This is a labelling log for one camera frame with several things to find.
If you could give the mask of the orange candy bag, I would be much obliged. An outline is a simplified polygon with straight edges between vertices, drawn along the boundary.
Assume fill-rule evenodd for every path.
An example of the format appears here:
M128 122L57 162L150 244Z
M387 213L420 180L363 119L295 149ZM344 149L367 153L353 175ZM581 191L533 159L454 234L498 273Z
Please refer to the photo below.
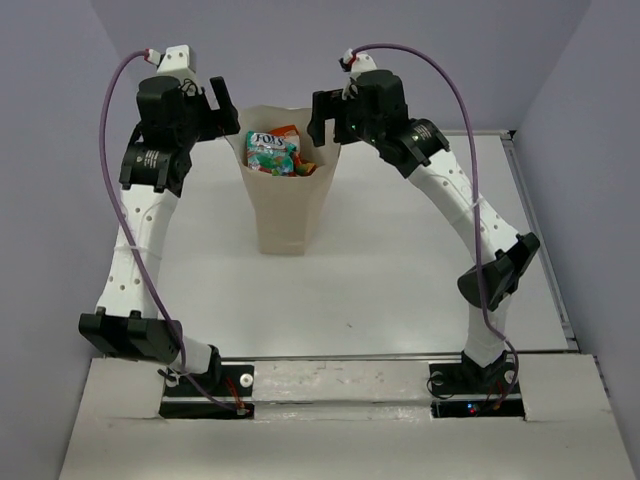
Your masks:
M288 143L293 145L293 153L291 154L291 157L296 176L306 177L315 172L317 165L302 157L300 134L295 125L278 127L272 130L272 133L276 136L283 137Z

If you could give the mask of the teal Fox's candy bag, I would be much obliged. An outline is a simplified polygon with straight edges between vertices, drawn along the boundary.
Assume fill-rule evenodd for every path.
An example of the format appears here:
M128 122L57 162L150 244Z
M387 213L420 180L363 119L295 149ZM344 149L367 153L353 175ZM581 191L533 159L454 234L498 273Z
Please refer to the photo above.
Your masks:
M294 176L297 147L282 136L250 131L246 136L247 166L272 176Z

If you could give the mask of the cream paper bag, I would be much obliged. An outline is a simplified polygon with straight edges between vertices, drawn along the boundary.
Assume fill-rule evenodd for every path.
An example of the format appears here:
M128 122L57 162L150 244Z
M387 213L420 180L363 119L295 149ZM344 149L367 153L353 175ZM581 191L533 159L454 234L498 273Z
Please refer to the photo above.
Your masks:
M326 143L313 145L306 127L309 108L254 106L239 111L240 131L230 144L254 209L259 251L263 254L302 255L313 237L338 164L341 146L331 140L333 124L325 125ZM276 177L247 166L246 139L250 131L268 132L294 125L300 134L301 156L317 165L304 177Z

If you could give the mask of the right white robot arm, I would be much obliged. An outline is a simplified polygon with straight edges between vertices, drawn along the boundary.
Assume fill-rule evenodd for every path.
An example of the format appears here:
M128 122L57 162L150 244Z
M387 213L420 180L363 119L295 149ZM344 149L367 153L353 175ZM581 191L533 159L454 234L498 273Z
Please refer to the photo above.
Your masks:
M347 89L316 91L307 126L313 144L326 141L326 122L340 145L365 142L435 205L469 250L473 266L457 280L469 306L465 347L458 363L440 373L445 394L482 392L504 379L505 325L511 297L540 248L538 237L521 234L479 194L450 144L427 119L413 118L401 79L388 70L361 73Z

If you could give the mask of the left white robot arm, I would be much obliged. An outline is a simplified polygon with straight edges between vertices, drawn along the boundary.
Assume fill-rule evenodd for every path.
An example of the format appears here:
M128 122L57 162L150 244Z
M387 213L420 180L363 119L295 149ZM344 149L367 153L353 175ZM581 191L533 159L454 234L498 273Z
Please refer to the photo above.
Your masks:
M165 365L209 395L221 383L217 347L188 338L162 305L156 282L169 223L181 198L193 147L239 131L238 112L225 80L210 84L218 106L193 81L154 76L138 87L140 115L108 194L119 230L104 290L79 332L102 354Z

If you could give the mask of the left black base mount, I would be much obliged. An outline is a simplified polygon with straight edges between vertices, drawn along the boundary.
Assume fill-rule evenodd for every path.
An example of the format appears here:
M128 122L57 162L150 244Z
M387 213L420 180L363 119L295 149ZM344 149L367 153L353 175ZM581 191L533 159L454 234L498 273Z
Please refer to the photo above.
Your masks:
M159 415L164 419L251 420L254 418L255 367L250 363L223 363L218 383L206 376L196 382L202 394L184 376L159 369L164 380Z

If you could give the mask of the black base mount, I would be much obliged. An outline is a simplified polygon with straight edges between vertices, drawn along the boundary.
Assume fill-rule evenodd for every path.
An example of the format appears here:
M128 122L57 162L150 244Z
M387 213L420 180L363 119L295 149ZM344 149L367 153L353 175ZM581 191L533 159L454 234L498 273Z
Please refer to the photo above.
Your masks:
M520 386L516 384L503 399L513 380L513 363L502 366L496 376L482 383L461 376L460 363L429 365L425 386L432 397L434 419L525 417Z
M251 420L254 418L255 367L250 363L223 363L218 383L206 376L196 382L202 394L184 376L159 369L164 380L159 415L164 419Z

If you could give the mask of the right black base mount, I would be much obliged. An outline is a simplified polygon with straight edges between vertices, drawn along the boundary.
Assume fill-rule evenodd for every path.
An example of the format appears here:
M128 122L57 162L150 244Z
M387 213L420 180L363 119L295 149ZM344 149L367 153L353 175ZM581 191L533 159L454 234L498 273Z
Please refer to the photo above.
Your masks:
M461 376L460 363L429 365L425 386L432 397L434 419L525 417L520 386L516 384L503 399L513 380L513 363L502 366L496 376L482 383Z

